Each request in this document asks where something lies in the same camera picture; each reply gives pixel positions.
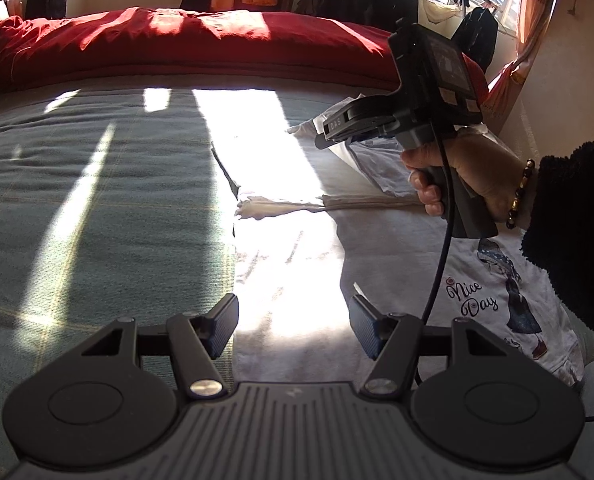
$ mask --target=hand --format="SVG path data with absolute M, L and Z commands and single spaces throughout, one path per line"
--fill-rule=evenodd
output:
M 514 192 L 522 179 L 525 162 L 506 150 L 494 140 L 477 134 L 466 134 L 444 141 L 448 163 L 459 176 L 481 195 L 495 222 L 505 222 L 514 198 Z M 416 150 L 402 152 L 401 160 L 409 170 L 410 183 L 417 190 L 419 200 L 426 205 L 430 216 L 441 216 L 442 195 L 437 186 L 429 186 L 426 175 L 416 169 L 443 166 L 437 144 L 424 144 Z M 527 228 L 536 187 L 536 171 L 530 178 L 526 195 L 520 204 L 517 225 Z

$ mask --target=metal screw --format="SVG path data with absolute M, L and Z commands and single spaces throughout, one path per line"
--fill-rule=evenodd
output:
M 202 379 L 190 385 L 190 391 L 200 397 L 212 397 L 221 392 L 221 383 L 212 379 Z
M 371 379 L 363 385 L 366 391 L 373 395 L 388 395 L 397 390 L 395 381 L 386 378 Z

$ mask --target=trigger handle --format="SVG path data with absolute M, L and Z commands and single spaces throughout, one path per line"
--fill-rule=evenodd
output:
M 435 166 L 422 170 L 429 184 L 439 186 L 442 192 L 443 219 L 448 215 L 448 187 L 443 168 Z M 450 168 L 452 188 L 455 197 L 455 219 L 452 229 L 453 238 L 490 238 L 499 231 L 494 223 L 486 202 L 481 195 L 475 193 L 459 176 L 455 168 Z

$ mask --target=fuzzy black sleeve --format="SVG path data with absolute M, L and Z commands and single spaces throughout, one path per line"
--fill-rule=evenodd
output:
M 526 259 L 548 271 L 559 299 L 594 330 L 594 142 L 539 164 Z

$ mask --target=orange curtain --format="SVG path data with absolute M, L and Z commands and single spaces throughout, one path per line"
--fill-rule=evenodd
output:
M 483 107 L 489 115 L 501 118 L 509 112 L 512 82 L 523 85 L 548 24 L 551 0 L 521 0 L 517 21 L 517 57 L 507 64 L 491 83 Z

